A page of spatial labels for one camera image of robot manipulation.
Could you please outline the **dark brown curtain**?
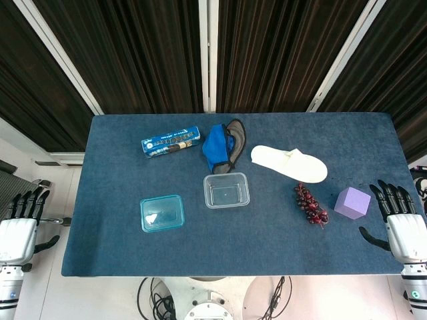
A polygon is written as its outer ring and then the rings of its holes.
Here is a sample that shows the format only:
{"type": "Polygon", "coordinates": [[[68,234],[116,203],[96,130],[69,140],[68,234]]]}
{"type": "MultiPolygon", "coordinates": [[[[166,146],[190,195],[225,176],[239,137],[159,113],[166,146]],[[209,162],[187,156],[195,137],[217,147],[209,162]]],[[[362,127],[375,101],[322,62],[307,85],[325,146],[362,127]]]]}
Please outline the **dark brown curtain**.
{"type": "MultiPolygon", "coordinates": [[[[216,110],[303,112],[369,0],[219,0],[216,110]]],[[[31,0],[105,114],[201,113],[198,0],[31,0]]],[[[427,155],[427,0],[386,0],[321,112],[383,112],[427,155]]],[[[13,0],[0,0],[0,120],[82,152],[93,111],[13,0]]]]}

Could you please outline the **blue table mat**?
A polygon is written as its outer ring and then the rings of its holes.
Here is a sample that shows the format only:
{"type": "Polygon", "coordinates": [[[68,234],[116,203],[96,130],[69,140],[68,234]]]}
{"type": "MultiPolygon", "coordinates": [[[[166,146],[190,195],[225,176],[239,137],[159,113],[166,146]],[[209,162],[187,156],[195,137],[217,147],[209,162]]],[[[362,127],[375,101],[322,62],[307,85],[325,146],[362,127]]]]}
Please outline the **blue table mat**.
{"type": "Polygon", "coordinates": [[[393,256],[363,239],[386,228],[375,200],[349,219],[334,211],[347,187],[369,192],[378,180],[416,199],[412,176],[387,113],[252,113],[239,119],[246,147],[236,171],[248,180],[250,203],[210,209],[200,146],[147,158],[141,141],[197,126],[202,135],[232,114],[100,115],[92,119],[61,273],[97,276],[272,276],[397,274],[393,256]],[[322,160],[327,178],[309,186],[329,215],[322,229],[296,205],[296,182],[252,163],[256,145],[299,149],[322,160]],[[140,201],[179,195],[182,227],[146,233],[140,201]]]}

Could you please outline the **purple foam cube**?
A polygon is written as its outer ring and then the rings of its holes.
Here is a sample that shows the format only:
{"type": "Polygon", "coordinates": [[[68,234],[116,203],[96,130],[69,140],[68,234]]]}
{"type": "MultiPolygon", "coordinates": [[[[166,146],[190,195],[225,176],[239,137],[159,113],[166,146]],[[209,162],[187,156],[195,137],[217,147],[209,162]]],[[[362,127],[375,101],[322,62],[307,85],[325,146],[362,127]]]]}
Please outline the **purple foam cube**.
{"type": "Polygon", "coordinates": [[[350,219],[364,217],[368,212],[371,196],[363,191],[348,187],[341,191],[334,206],[334,211],[350,219]]]}

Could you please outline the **clear plastic container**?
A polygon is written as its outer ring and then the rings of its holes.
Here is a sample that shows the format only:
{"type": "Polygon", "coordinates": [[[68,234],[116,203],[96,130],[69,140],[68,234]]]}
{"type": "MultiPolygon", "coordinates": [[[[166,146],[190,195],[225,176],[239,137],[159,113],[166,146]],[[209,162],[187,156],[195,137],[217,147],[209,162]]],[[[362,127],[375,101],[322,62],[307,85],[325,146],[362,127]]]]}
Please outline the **clear plastic container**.
{"type": "Polygon", "coordinates": [[[250,203],[247,177],[244,173],[207,175],[203,179],[205,204],[210,209],[246,206],[250,203]]]}

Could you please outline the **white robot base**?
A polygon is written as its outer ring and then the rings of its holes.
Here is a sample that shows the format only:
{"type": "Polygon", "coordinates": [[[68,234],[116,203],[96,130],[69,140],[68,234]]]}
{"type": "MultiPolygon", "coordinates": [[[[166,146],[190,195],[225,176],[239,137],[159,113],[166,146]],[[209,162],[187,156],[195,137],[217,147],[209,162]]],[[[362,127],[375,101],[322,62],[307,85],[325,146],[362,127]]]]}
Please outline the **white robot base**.
{"type": "Polygon", "coordinates": [[[244,299],[254,276],[162,277],[176,320],[244,320],[244,299]]]}

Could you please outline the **black white patterned object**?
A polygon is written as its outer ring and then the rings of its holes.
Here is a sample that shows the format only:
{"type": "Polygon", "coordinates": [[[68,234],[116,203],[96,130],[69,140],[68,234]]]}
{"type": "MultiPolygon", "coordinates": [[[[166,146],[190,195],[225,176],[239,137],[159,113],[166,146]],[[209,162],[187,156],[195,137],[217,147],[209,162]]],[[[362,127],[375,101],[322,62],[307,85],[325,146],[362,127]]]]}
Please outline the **black white patterned object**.
{"type": "Polygon", "coordinates": [[[424,214],[427,216],[427,166],[415,166],[410,169],[410,173],[423,204],[424,214]]]}

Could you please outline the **dark red grape bunch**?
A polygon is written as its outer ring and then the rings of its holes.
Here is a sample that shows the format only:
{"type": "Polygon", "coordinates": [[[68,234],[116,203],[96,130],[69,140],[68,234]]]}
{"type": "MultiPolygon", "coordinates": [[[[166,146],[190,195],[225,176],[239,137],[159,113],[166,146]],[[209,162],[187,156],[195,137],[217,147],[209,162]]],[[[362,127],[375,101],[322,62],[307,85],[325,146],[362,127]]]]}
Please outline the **dark red grape bunch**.
{"type": "Polygon", "coordinates": [[[319,225],[322,229],[329,223],[329,216],[325,209],[320,207],[318,201],[310,190],[301,182],[294,187],[296,205],[305,213],[306,220],[311,225],[319,225]]]}

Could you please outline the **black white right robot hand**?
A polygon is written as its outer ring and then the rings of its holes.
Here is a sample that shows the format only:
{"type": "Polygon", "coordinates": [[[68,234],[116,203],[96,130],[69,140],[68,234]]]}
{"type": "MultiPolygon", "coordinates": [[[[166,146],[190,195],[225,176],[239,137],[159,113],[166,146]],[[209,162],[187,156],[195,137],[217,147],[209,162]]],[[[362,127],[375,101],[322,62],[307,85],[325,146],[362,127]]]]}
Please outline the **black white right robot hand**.
{"type": "Polygon", "coordinates": [[[371,245],[391,252],[404,265],[427,263],[427,225],[416,212],[411,195],[405,188],[378,180],[370,185],[387,231],[387,240],[359,228],[361,236],[371,245]]]}

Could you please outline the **teal container lid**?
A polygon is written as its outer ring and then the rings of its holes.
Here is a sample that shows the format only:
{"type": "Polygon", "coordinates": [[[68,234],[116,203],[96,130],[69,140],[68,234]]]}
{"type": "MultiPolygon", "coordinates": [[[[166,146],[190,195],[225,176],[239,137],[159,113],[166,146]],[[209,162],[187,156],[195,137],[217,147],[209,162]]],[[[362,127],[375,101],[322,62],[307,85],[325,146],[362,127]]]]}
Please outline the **teal container lid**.
{"type": "Polygon", "coordinates": [[[179,195],[165,195],[140,201],[141,228],[146,233],[176,229],[185,222],[179,195]]]}

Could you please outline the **blue snack package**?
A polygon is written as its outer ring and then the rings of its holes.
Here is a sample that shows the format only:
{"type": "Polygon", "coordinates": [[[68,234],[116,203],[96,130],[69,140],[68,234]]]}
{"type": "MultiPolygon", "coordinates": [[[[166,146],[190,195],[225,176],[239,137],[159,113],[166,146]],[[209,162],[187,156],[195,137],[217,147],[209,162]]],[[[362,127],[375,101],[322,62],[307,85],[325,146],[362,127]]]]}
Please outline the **blue snack package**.
{"type": "Polygon", "coordinates": [[[148,158],[166,155],[198,145],[201,134],[197,126],[157,135],[141,141],[143,153],[148,158]]]}

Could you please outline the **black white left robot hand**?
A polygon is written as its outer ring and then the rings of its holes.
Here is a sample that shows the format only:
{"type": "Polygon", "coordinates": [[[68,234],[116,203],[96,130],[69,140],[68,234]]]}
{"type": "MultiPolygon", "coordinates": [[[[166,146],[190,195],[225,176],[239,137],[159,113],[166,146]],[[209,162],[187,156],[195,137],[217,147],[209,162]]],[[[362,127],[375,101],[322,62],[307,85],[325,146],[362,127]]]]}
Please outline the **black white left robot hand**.
{"type": "Polygon", "coordinates": [[[60,239],[53,236],[37,243],[37,234],[49,190],[38,187],[18,193],[7,206],[6,218],[0,222],[0,267],[22,267],[35,254],[52,248],[60,239]]]}

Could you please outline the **white slipper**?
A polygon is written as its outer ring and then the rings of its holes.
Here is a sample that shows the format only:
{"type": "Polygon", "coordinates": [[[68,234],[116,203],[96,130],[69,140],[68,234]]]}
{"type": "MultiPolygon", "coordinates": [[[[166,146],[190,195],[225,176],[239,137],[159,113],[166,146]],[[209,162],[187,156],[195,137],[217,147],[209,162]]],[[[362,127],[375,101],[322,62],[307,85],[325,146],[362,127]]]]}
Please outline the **white slipper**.
{"type": "Polygon", "coordinates": [[[284,151],[256,145],[251,151],[252,163],[276,171],[302,183],[320,183],[328,176],[328,169],[320,159],[299,149],[284,151]]]}

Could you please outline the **white frame post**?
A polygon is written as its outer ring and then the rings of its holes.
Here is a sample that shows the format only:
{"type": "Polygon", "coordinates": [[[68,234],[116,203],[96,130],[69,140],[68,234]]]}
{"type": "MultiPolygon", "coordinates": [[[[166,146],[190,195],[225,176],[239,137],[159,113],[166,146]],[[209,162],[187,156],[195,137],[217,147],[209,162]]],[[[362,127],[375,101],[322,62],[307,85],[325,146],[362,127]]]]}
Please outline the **white frame post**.
{"type": "Polygon", "coordinates": [[[203,111],[217,111],[219,0],[198,0],[203,111]]]}
{"type": "Polygon", "coordinates": [[[368,0],[306,111],[317,112],[387,0],[368,0]]]}
{"type": "Polygon", "coordinates": [[[94,115],[103,115],[101,105],[83,80],[68,54],[60,44],[58,38],[34,4],[33,0],[12,0],[22,16],[31,26],[38,38],[42,41],[48,52],[52,55],[65,76],[74,86],[81,98],[85,101],[94,115]]]}

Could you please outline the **blue grey cloth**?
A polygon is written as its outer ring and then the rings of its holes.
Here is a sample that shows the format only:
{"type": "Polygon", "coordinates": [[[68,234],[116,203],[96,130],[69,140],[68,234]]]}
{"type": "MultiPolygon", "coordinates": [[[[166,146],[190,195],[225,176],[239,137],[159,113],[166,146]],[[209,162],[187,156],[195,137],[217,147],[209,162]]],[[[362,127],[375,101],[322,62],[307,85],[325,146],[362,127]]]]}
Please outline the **blue grey cloth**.
{"type": "Polygon", "coordinates": [[[246,146],[246,129],[240,119],[214,125],[202,145],[212,174],[230,173],[246,146]]]}

